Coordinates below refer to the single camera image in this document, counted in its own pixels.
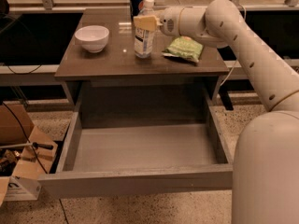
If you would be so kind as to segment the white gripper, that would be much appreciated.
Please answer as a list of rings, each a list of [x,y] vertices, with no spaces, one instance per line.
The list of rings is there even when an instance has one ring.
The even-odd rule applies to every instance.
[[[135,16],[134,25],[147,31],[155,31],[160,26],[163,34],[169,36],[179,36],[179,15],[180,7],[168,7],[165,10],[156,10],[154,15]]]

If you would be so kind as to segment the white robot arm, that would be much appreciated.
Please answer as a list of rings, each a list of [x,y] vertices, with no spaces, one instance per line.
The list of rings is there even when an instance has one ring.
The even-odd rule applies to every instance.
[[[229,47],[263,105],[235,144],[232,224],[299,224],[299,74],[254,33],[230,0],[134,18],[144,30]]]

